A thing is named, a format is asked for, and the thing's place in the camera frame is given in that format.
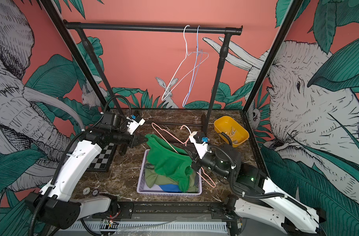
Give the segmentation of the green tank top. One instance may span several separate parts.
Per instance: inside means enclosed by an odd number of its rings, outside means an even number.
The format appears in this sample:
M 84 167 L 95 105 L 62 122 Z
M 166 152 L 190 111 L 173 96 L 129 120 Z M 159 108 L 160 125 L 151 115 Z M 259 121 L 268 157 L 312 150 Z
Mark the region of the green tank top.
M 190 188 L 190 175 L 194 171 L 191 168 L 192 159 L 186 151 L 171 146 L 154 134 L 147 134 L 145 137 L 150 147 L 147 155 L 148 163 L 154 166 L 157 174 L 172 179 L 178 183 L 180 191 L 187 192 Z

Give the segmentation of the blue tank top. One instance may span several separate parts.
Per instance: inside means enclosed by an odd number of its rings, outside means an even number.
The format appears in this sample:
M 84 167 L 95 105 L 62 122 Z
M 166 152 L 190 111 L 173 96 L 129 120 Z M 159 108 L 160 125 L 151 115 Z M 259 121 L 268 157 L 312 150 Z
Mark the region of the blue tank top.
M 164 184 L 164 185 L 159 185 L 160 189 L 164 192 L 168 192 L 168 193 L 182 193 L 182 191 L 180 190 L 179 186 L 176 184 Z

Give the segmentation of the olive tank top grey trim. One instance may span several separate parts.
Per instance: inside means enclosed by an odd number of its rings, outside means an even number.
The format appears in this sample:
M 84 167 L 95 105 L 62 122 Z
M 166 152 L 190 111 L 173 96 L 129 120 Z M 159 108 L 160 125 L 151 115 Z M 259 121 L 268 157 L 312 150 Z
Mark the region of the olive tank top grey trim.
M 189 189 L 187 190 L 187 192 L 191 193 L 198 191 L 197 187 L 194 185 L 195 177 L 196 174 L 194 172 L 189 176 Z M 149 188 L 152 188 L 154 184 L 156 185 L 176 184 L 179 186 L 179 182 L 174 181 L 169 177 L 157 174 L 155 172 L 154 166 L 149 163 L 147 163 L 145 167 L 145 181 Z

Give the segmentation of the light blue wire hanger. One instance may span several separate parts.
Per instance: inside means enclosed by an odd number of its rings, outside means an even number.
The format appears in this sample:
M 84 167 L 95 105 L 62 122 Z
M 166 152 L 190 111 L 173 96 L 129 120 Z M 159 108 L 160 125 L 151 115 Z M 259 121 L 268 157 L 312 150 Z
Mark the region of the light blue wire hanger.
M 192 77 L 191 77 L 191 81 L 190 81 L 190 84 L 189 84 L 189 89 L 188 89 L 188 92 L 187 92 L 186 96 L 184 97 L 183 102 L 182 102 L 182 107 L 183 108 L 187 104 L 187 101 L 188 101 L 188 99 L 190 97 L 190 94 L 191 94 L 191 91 L 192 91 L 192 88 L 193 88 L 193 85 L 195 83 L 196 76 L 197 76 L 197 73 L 198 73 L 198 69 L 196 69 L 196 67 L 198 65 L 198 57 L 199 57 L 199 54 L 200 54 L 200 49 L 199 49 L 199 28 L 200 28 L 200 25 L 198 25 L 197 32 L 196 32 L 196 51 L 195 51 L 196 58 L 195 58 L 194 67 L 193 67 L 193 70 L 192 70 Z

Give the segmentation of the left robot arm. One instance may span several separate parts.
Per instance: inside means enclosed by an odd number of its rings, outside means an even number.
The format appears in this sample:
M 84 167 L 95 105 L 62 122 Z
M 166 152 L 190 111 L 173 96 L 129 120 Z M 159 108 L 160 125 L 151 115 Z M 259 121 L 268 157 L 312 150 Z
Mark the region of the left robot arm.
M 28 235 L 34 235 L 36 223 L 44 222 L 59 229 L 68 229 L 77 220 L 99 213 L 118 213 L 118 204 L 109 196 L 101 194 L 92 198 L 73 200 L 73 191 L 92 161 L 109 144 L 121 146 L 120 155 L 128 148 L 147 142 L 147 138 L 135 134 L 145 120 L 135 111 L 122 122 L 123 113 L 108 111 L 105 104 L 100 120 L 80 132 L 65 148 L 53 178 L 39 193 L 30 193 L 25 203 L 32 213 Z

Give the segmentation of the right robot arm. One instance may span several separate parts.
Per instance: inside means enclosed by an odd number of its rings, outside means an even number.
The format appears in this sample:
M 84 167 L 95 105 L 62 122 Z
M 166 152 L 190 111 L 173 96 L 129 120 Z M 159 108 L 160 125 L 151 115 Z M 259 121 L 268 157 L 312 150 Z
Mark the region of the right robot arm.
M 291 236 L 325 236 L 321 208 L 302 204 L 278 187 L 264 172 L 243 161 L 242 154 L 229 144 L 196 144 L 186 148 L 192 168 L 212 171 L 228 181 L 233 196 L 226 211 L 253 219 Z

